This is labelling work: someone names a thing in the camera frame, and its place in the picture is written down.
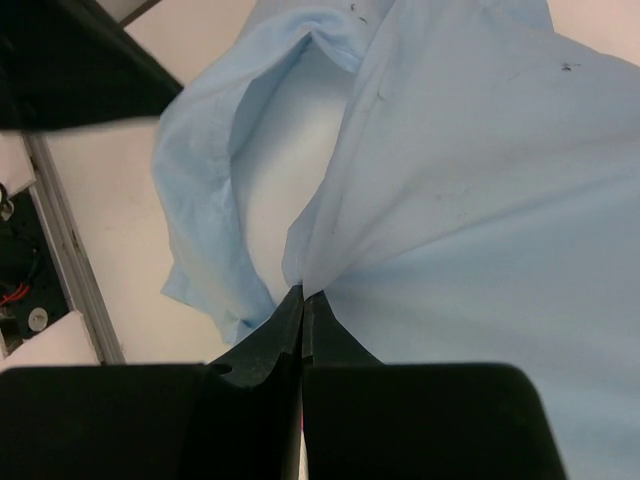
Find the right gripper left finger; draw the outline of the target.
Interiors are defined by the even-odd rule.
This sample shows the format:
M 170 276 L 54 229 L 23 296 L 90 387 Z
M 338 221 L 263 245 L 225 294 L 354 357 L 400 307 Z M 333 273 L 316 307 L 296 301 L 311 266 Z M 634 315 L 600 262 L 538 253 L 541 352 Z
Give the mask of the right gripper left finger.
M 21 367 L 1 376 L 5 479 L 294 479 L 304 299 L 209 364 Z

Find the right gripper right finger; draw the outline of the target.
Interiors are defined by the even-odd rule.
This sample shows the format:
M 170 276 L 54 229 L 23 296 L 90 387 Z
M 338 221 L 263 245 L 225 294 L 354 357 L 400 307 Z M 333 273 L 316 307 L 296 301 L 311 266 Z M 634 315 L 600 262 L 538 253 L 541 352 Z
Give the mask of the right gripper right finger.
M 536 388 L 500 363 L 387 365 L 304 305 L 303 427 L 312 479 L 563 479 Z

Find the light blue pillowcase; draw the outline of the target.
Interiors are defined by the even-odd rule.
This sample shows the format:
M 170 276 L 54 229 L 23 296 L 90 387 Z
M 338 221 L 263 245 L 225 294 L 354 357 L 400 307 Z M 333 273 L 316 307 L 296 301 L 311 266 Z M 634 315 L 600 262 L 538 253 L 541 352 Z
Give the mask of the light blue pillowcase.
M 275 310 L 232 163 L 311 44 L 354 81 L 288 287 L 383 361 L 523 369 L 571 478 L 637 478 L 639 69 L 543 1 L 257 2 L 159 123 L 164 293 L 232 343 Z

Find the white pillow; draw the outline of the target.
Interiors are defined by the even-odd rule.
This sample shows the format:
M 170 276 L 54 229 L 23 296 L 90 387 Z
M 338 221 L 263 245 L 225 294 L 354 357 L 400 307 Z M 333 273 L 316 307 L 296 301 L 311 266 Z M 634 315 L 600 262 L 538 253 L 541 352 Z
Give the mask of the white pillow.
M 258 277 L 278 303 L 288 229 L 324 178 L 354 75 L 309 45 L 275 90 L 235 155 L 232 184 Z

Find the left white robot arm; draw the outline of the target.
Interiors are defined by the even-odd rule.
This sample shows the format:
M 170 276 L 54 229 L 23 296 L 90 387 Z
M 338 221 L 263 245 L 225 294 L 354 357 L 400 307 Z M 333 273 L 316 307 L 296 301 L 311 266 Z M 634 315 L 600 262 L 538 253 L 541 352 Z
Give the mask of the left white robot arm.
M 1 128 L 159 116 L 181 84 L 95 1 L 1 4 Z

